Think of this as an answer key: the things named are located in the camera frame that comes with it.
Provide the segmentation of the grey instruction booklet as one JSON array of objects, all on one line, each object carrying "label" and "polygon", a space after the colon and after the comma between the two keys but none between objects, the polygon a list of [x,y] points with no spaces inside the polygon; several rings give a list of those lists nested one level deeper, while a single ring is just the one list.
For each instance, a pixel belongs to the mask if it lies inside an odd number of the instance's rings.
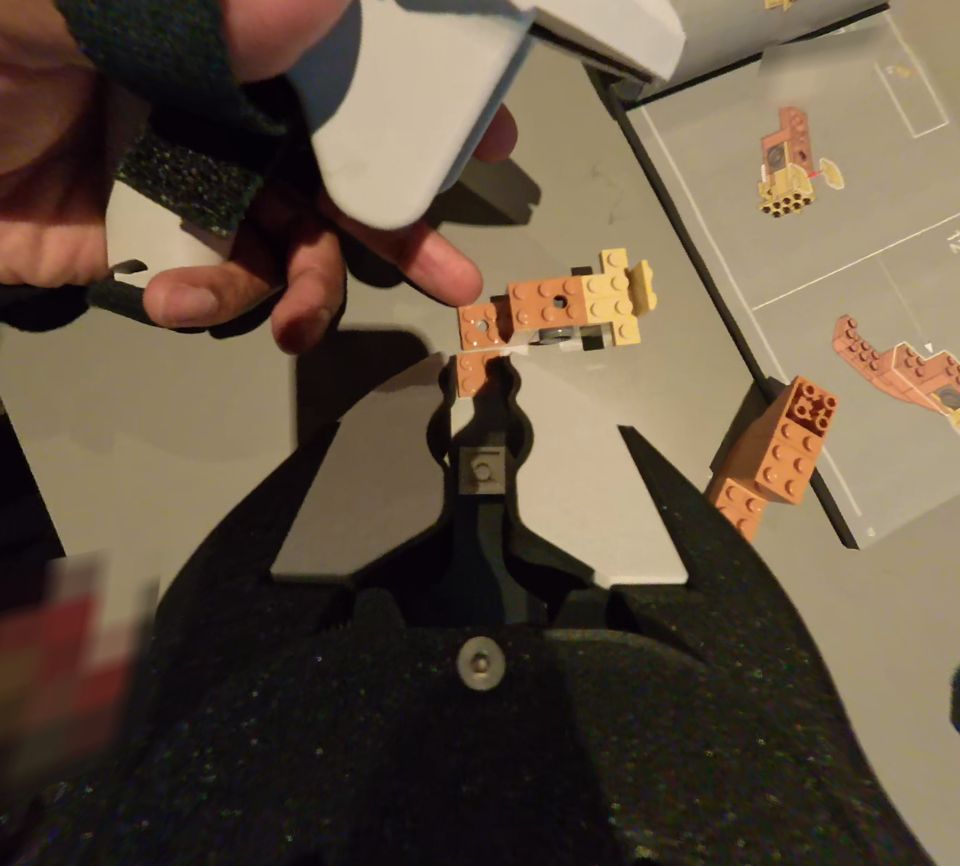
[{"label": "grey instruction booklet", "polygon": [[958,503],[958,119],[891,1],[671,0],[670,79],[606,82],[756,377],[839,394],[853,548]]}]

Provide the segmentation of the person's left hand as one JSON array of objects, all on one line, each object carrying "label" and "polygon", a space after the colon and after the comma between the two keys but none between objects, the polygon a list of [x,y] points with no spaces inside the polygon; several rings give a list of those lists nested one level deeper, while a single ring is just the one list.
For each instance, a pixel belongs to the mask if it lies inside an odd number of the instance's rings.
[{"label": "person's left hand", "polygon": [[[222,0],[237,77],[289,68],[351,0]],[[109,274],[107,167],[100,77],[82,56],[54,0],[1,0],[2,285],[88,285]],[[144,308],[166,329],[208,328],[242,317],[283,290],[272,308],[279,348],[299,355],[327,332],[344,301],[339,232],[449,306],[475,302],[477,265],[423,221],[381,232],[323,195],[272,182],[253,203],[226,262],[156,275]]]}]

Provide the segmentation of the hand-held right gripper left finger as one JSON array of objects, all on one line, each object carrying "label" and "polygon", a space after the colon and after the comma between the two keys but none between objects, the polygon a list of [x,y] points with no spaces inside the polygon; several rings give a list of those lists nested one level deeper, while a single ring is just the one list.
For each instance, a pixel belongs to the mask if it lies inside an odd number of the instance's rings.
[{"label": "hand-held right gripper left finger", "polygon": [[448,360],[426,357],[342,417],[270,568],[274,579],[352,579],[440,522]]}]

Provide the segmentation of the grey toy plate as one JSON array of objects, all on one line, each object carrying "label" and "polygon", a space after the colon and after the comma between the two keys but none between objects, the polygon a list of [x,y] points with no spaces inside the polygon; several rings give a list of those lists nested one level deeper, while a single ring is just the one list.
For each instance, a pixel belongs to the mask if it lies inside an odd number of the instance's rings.
[{"label": "grey toy plate", "polygon": [[506,494],[507,450],[501,445],[462,446],[459,449],[458,493],[461,496]]}]

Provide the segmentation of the brown toy brick block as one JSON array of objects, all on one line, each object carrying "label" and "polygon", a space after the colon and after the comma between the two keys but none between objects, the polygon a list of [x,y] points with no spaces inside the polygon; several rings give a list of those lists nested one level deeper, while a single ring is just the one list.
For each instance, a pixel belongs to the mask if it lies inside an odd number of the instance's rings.
[{"label": "brown toy brick block", "polygon": [[837,408],[834,394],[797,376],[733,444],[705,495],[744,540],[769,503],[802,501]]}]

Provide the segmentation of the reddish brown toy plate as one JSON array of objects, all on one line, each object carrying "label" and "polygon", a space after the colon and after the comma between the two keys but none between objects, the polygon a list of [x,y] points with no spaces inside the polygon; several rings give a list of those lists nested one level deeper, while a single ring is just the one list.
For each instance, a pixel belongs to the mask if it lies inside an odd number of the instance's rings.
[{"label": "reddish brown toy plate", "polygon": [[461,352],[454,356],[457,397],[471,399],[487,390],[491,364],[503,356],[500,349]]}]

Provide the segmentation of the brown and tan brick model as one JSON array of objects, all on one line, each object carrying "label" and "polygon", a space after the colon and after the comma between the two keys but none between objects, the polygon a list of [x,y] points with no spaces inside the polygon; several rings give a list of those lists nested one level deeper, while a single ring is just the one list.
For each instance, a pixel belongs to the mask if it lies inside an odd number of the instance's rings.
[{"label": "brown and tan brick model", "polygon": [[658,297],[647,260],[630,264],[625,248],[601,251],[599,271],[512,283],[505,293],[458,308],[464,351],[531,345],[542,334],[605,328],[616,346],[641,341],[640,319]]}]

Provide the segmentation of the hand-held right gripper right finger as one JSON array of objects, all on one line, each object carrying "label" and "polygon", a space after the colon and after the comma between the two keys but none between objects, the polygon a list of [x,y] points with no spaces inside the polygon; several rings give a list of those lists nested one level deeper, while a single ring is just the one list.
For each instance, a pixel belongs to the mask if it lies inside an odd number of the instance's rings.
[{"label": "hand-held right gripper right finger", "polygon": [[688,571],[628,450],[588,354],[510,354],[532,447],[515,482],[524,526],[592,569],[600,587],[682,585]]}]

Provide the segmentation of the grey desk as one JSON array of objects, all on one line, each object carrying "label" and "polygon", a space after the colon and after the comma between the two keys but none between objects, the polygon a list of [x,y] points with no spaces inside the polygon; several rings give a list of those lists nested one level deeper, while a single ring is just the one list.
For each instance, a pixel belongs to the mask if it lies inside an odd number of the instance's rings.
[{"label": "grey desk", "polygon": [[[654,269],[642,345],[598,396],[703,486],[750,375],[627,141],[582,68],[535,51],[508,96],[518,165],[476,164],[443,197],[443,233],[484,294],[626,247]],[[61,545],[158,564],[162,589],[242,495],[321,422],[421,352],[458,343],[452,311],[406,284],[350,282],[344,333],[300,366],[267,327],[216,342],[92,310],[2,332],[2,399]],[[958,506],[847,549],[822,507],[772,507],[755,540],[819,644],[882,786],[938,864],[958,864]]]}]

